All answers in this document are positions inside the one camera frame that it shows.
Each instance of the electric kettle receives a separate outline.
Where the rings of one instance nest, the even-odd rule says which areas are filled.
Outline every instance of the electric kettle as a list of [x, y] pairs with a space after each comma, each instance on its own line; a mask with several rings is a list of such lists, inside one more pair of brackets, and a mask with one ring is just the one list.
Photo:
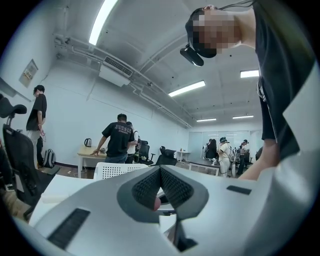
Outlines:
[[84, 140], [84, 145], [85, 145], [86, 147], [91, 147], [91, 139], [90, 139], [90, 138], [86, 138], [86, 139]]

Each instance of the shoe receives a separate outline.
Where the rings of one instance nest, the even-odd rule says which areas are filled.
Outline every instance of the shoe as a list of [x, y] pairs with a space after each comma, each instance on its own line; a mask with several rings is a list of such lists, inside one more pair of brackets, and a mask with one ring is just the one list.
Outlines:
[[12, 192], [12, 191], [15, 191], [15, 188], [12, 184], [5, 184], [5, 191], [7, 192]]

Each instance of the white wall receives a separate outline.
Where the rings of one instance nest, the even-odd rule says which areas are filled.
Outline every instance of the white wall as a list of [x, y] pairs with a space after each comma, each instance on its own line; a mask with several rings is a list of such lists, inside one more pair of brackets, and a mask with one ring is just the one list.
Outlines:
[[[12, 105], [23, 104], [27, 114], [16, 115], [11, 126], [14, 129], [26, 129], [27, 120], [33, 106], [33, 89], [46, 77], [55, 59], [53, 39], [54, 1], [39, 5], [17, 29], [0, 59], [0, 93], [7, 97]], [[28, 88], [19, 78], [31, 59], [38, 71]], [[0, 118], [2, 127], [6, 120]]]
[[214, 138], [219, 148], [219, 139], [227, 137], [230, 145], [238, 148], [243, 140], [248, 140], [247, 146], [250, 149], [250, 157], [255, 162], [256, 152], [263, 145], [262, 137], [262, 116], [255, 115], [252, 119], [236, 120], [232, 119], [229, 123], [208, 122], [198, 124], [189, 130], [188, 148], [192, 148], [191, 157], [198, 158], [201, 155], [201, 149], [209, 139]]
[[[86, 67], [56, 61], [42, 84], [47, 99], [44, 147], [53, 149], [57, 162], [77, 165], [77, 152], [84, 140], [91, 138], [97, 146], [101, 132], [116, 122], [120, 113], [126, 114], [141, 139], [149, 142], [149, 154], [156, 154], [154, 162], [161, 146], [172, 150], [188, 147], [188, 130], [125, 86], [111, 84]], [[97, 162], [88, 160], [84, 165], [94, 167]]]

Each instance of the white plastic chair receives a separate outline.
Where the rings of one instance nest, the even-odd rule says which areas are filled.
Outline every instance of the white plastic chair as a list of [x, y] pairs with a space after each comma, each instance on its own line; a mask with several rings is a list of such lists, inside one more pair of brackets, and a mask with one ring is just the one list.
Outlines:
[[108, 163], [98, 162], [95, 167], [93, 179], [100, 181], [117, 175], [126, 174], [138, 169], [148, 168], [145, 164], [125, 164], [125, 163]]

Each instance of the table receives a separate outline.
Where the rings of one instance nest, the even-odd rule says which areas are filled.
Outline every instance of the table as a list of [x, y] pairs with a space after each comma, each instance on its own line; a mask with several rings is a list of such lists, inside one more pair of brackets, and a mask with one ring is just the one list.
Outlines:
[[78, 178], [81, 179], [81, 172], [82, 172], [82, 169], [83, 169], [83, 162], [84, 162], [84, 158], [89, 158], [89, 159], [103, 159], [103, 162], [104, 162], [104, 159], [106, 158], [107, 154], [104, 153], [100, 153], [98, 155], [91, 155], [92, 152], [96, 149], [97, 147], [96, 146], [91, 146], [91, 147], [88, 147], [88, 146], [85, 146], [85, 145], [82, 145], [78, 151], [78, 156], [79, 156], [79, 162], [78, 162]]
[[189, 170], [191, 171], [192, 166], [203, 167], [210, 170], [215, 170], [215, 176], [219, 175], [220, 164], [212, 165], [209, 160], [204, 160], [201, 158], [192, 159], [189, 161]]
[[183, 156], [183, 154], [186, 154], [187, 156], [188, 156], [188, 154], [190, 154], [191, 152], [186, 152], [186, 151], [176, 151], [176, 158], [177, 159], [179, 159], [178, 158], [178, 155], [180, 155], [180, 160], [179, 160], [179, 162], [180, 163], [182, 163], [182, 156]]
[[[53, 207], [93, 182], [96, 180], [56, 174], [36, 204], [29, 225], [34, 227]], [[161, 232], [167, 232], [176, 223], [176, 215], [159, 216], [159, 223]]]

